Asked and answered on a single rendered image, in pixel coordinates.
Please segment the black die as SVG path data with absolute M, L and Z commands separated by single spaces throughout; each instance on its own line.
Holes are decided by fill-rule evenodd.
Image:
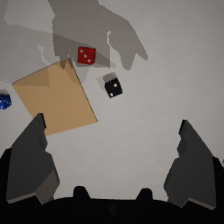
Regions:
M 110 98 L 122 94 L 122 87 L 118 81 L 118 78 L 112 79 L 105 83 L 105 89 Z

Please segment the tan flat mat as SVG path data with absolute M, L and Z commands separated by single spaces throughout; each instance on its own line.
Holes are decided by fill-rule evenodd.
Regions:
M 44 114 L 46 136 L 98 122 L 70 58 L 12 86 L 33 119 Z

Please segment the red die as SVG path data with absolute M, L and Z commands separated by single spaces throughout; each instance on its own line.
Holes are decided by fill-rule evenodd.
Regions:
M 78 63 L 92 65 L 95 63 L 96 49 L 89 47 L 78 48 Z

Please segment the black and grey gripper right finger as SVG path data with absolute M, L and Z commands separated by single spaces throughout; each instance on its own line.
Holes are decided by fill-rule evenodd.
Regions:
M 176 158 L 164 182 L 169 200 L 201 224 L 224 224 L 224 169 L 188 120 L 181 123 Z

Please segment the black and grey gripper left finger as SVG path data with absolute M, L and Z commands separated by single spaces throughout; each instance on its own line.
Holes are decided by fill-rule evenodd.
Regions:
M 45 128 L 43 113 L 38 113 L 0 158 L 0 224 L 18 224 L 54 200 L 60 180 L 52 155 L 45 151 Z

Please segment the blue die with white pips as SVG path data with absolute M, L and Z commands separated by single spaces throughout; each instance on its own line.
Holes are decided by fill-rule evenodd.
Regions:
M 0 94 L 0 109 L 6 109 L 11 105 L 10 95 Z

